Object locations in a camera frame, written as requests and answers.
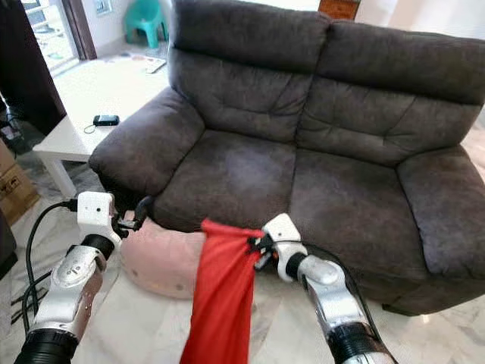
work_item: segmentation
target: pink pouf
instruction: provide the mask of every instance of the pink pouf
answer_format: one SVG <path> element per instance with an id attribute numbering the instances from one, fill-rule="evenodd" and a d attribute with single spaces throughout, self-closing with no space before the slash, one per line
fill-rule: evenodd
<path id="1" fill-rule="evenodd" d="M 133 212 L 126 213 L 132 218 Z M 204 233 L 167 230 L 147 218 L 121 245 L 124 270 L 140 287 L 169 297 L 189 299 L 196 286 Z"/>

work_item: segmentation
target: cardboard box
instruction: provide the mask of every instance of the cardboard box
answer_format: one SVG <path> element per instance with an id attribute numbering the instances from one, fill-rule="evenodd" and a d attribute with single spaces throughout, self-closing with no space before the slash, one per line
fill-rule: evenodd
<path id="1" fill-rule="evenodd" d="M 0 176 L 0 209 L 9 225 L 16 222 L 38 199 L 35 187 L 17 164 Z"/>
<path id="2" fill-rule="evenodd" d="M 0 140 L 0 176 L 15 164 L 15 159 L 7 146 Z"/>

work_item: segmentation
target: gray sofa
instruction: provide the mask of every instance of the gray sofa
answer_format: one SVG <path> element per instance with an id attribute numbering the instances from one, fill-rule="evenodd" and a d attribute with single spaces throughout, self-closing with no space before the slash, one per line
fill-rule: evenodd
<path id="1" fill-rule="evenodd" d="M 459 145 L 485 42 L 229 1 L 177 0 L 172 23 L 171 87 L 89 160 L 121 207 L 154 195 L 179 231 L 288 212 L 394 312 L 485 293 L 485 186 Z"/>

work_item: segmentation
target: teal plastic chair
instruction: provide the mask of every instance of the teal plastic chair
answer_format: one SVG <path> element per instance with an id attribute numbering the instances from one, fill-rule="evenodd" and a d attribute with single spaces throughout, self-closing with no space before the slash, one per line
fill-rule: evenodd
<path id="1" fill-rule="evenodd" d="M 136 0 L 128 8 L 124 23 L 127 28 L 128 43 L 133 43 L 133 31 L 140 29 L 145 32 L 150 48 L 158 48 L 159 26 L 162 27 L 164 39 L 168 40 L 167 22 L 158 0 Z"/>

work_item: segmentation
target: sofa armrest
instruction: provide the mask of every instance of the sofa armrest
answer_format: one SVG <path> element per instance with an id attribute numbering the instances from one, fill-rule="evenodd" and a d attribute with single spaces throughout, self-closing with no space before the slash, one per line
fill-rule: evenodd
<path id="1" fill-rule="evenodd" d="M 94 150 L 90 167 L 120 187 L 160 193 L 204 132 L 199 113 L 168 87 L 120 123 Z"/>
<path id="2" fill-rule="evenodd" d="M 456 146 L 413 156 L 397 168 L 431 274 L 485 278 L 485 186 Z"/>

